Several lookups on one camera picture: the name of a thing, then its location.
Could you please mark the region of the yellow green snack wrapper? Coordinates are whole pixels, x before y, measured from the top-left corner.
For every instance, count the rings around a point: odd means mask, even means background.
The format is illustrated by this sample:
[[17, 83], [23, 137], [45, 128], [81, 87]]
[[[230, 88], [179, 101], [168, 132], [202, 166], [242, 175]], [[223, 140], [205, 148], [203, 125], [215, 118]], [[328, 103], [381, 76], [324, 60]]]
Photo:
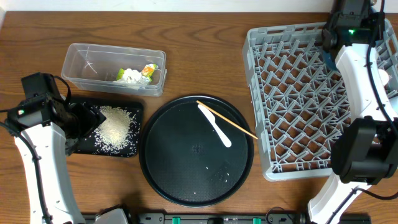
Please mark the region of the yellow green snack wrapper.
[[146, 76], [152, 78], [153, 73], [157, 70], [156, 64], [147, 64], [140, 72]]

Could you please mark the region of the black aluminium rail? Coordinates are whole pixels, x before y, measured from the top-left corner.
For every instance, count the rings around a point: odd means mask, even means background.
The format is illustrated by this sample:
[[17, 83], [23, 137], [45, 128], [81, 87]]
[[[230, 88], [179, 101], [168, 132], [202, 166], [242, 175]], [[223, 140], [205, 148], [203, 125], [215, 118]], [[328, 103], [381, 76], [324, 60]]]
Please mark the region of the black aluminium rail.
[[165, 215], [163, 213], [142, 213], [127, 216], [128, 223], [135, 224], [289, 224], [289, 223], [309, 223], [303, 213], [283, 212], [277, 210], [266, 215], [187, 215], [174, 214]]

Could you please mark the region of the black rectangular tray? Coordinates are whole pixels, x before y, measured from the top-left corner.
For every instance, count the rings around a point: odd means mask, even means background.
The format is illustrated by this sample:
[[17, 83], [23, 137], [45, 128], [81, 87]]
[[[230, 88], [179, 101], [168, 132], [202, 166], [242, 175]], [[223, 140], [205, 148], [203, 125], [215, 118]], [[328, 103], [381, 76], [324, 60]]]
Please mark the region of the black rectangular tray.
[[[133, 110], [138, 110], [138, 119], [142, 124], [142, 119], [143, 119], [143, 105], [139, 102], [134, 102], [134, 101], [116, 101], [116, 100], [105, 100], [105, 99], [99, 99], [99, 98], [87, 98], [87, 97], [74, 97], [72, 99], [73, 103], [83, 103], [83, 102], [88, 102], [94, 106], [96, 106], [98, 109], [100, 109], [100, 106], [112, 106], [112, 107], [121, 107], [121, 108], [127, 108], [128, 111], [133, 111]], [[77, 154], [91, 154], [91, 155], [97, 155], [97, 156], [105, 156], [102, 154], [95, 154], [96, 148], [94, 147], [94, 137], [93, 134], [91, 136], [91, 140], [93, 140], [92, 144], [89, 144], [89, 148], [86, 148], [86, 150], [80, 150], [76, 152]]]

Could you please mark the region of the grey plastic dishwasher rack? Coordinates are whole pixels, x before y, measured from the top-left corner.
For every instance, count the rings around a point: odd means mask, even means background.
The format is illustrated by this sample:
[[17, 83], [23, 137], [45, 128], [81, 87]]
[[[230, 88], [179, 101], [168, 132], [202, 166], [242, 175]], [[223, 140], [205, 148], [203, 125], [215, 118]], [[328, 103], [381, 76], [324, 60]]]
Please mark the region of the grey plastic dishwasher rack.
[[[351, 124], [339, 71], [323, 61], [322, 23], [254, 28], [243, 46], [262, 174], [280, 181], [331, 174], [335, 141]], [[377, 65], [397, 113], [397, 38], [389, 21], [376, 44]]]

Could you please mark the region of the white paper napkin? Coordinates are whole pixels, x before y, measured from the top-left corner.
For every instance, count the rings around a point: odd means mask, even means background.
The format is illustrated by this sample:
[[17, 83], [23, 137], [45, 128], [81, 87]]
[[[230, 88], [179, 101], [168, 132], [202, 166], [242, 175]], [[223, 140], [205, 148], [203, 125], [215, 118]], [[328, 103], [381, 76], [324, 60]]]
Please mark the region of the white paper napkin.
[[125, 70], [120, 68], [115, 81], [133, 85], [148, 85], [151, 83], [152, 79], [144, 76], [137, 70], [132, 70], [130, 68]]

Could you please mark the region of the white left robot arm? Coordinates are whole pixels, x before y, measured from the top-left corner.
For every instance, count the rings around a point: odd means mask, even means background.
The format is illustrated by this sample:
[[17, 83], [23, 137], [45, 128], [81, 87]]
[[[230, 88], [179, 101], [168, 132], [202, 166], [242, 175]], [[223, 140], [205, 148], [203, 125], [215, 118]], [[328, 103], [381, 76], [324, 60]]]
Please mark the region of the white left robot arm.
[[25, 99], [6, 111], [1, 123], [21, 154], [30, 203], [31, 223], [130, 223], [123, 206], [83, 215], [73, 195], [66, 158], [80, 141], [105, 121], [89, 102], [71, 103], [62, 96], [57, 77], [34, 73], [22, 78]]

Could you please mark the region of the pink cup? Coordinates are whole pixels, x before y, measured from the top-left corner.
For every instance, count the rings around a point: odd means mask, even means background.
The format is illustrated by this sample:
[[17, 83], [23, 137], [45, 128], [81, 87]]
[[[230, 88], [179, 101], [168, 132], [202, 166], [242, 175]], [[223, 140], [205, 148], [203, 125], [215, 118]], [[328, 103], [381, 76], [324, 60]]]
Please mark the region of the pink cup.
[[380, 77], [380, 80], [381, 80], [382, 85], [383, 85], [383, 86], [386, 86], [386, 85], [388, 84], [389, 80], [390, 80], [390, 76], [389, 76], [388, 73], [387, 73], [385, 70], [383, 70], [383, 69], [379, 69], [379, 70], [378, 70], [378, 73], [379, 73], [379, 77]]

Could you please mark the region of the round black serving tray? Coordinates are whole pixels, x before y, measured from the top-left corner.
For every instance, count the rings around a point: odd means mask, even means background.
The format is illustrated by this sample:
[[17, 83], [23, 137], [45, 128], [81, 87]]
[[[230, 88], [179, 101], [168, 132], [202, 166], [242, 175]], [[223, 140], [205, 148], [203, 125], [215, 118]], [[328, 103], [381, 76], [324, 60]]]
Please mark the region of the round black serving tray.
[[187, 207], [211, 206], [230, 197], [243, 185], [254, 157], [252, 137], [213, 114], [232, 142], [225, 147], [196, 100], [249, 127], [236, 107], [210, 95], [174, 99], [150, 117], [139, 143], [142, 172], [159, 195]]

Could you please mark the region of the pile of white rice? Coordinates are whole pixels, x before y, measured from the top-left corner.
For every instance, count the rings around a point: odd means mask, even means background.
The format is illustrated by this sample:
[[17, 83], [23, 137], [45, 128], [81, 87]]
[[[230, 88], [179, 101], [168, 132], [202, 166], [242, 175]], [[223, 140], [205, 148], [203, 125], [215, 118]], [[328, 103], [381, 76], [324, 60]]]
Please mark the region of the pile of white rice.
[[93, 132], [95, 154], [106, 156], [132, 157], [137, 153], [141, 122], [138, 110], [100, 106], [106, 120]]

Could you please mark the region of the white plastic spoon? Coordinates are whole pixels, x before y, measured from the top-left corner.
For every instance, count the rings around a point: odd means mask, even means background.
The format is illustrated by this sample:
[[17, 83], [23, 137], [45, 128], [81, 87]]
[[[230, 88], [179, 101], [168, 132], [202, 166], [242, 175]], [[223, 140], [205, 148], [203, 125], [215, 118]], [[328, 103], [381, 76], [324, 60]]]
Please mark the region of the white plastic spoon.
[[220, 129], [220, 127], [216, 124], [216, 119], [213, 113], [206, 109], [204, 106], [198, 104], [199, 110], [205, 115], [207, 120], [210, 122], [212, 127], [214, 128], [215, 132], [221, 139], [221, 142], [224, 144], [225, 147], [231, 147], [232, 142], [229, 140], [229, 138], [225, 135], [225, 133]]

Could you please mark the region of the wooden chopstick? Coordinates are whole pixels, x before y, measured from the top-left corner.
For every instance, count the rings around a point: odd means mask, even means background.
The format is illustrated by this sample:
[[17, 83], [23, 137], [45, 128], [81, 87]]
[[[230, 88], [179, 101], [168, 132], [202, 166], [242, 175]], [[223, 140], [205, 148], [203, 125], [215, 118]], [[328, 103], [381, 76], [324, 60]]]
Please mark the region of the wooden chopstick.
[[207, 106], [206, 104], [202, 103], [199, 100], [196, 100], [196, 102], [199, 105], [202, 105], [204, 108], [206, 108], [207, 110], [209, 110], [210, 112], [212, 112], [213, 114], [217, 115], [218, 117], [220, 117], [221, 119], [225, 120], [226, 122], [228, 122], [229, 124], [233, 125], [235, 128], [239, 129], [240, 131], [244, 132], [245, 134], [251, 136], [254, 139], [258, 139], [257, 136], [255, 136], [254, 134], [250, 133], [249, 131], [245, 130], [244, 128], [240, 127], [238, 124], [232, 122], [230, 119], [226, 118], [225, 116], [223, 116], [222, 114], [219, 114], [217, 111], [213, 110], [212, 108], [210, 108], [209, 106]]

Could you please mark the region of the blue plate with rice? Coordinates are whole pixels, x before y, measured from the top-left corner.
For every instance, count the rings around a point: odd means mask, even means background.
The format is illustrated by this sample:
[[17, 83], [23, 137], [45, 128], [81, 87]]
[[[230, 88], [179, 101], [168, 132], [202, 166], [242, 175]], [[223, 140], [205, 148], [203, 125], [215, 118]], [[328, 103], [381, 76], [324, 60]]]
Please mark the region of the blue plate with rice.
[[334, 70], [334, 71], [338, 71], [335, 61], [333, 60], [331, 53], [326, 52], [326, 51], [322, 51], [323, 53], [323, 61], [325, 63], [325, 65], [330, 69], [330, 70]]

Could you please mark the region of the clear plastic waste bin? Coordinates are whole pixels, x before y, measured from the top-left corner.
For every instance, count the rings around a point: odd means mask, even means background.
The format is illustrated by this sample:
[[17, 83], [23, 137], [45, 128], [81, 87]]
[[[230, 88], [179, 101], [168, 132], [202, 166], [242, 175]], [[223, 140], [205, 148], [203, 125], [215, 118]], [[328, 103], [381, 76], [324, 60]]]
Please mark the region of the clear plastic waste bin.
[[[74, 43], [68, 48], [61, 76], [81, 90], [125, 95], [161, 96], [167, 74], [166, 54], [161, 50]], [[118, 82], [121, 70], [157, 68], [148, 84]]]

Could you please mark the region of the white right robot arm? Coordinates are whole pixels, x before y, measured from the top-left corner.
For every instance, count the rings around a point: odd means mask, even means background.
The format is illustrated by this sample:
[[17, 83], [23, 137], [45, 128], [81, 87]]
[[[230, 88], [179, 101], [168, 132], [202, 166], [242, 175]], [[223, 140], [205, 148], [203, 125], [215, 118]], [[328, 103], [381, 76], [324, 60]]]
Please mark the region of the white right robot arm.
[[335, 1], [322, 30], [328, 64], [341, 73], [351, 124], [331, 150], [332, 173], [307, 204], [299, 223], [340, 223], [360, 193], [394, 200], [369, 188], [397, 170], [397, 113], [385, 92], [387, 72], [377, 65], [377, 42], [383, 39], [385, 13], [375, 1]]

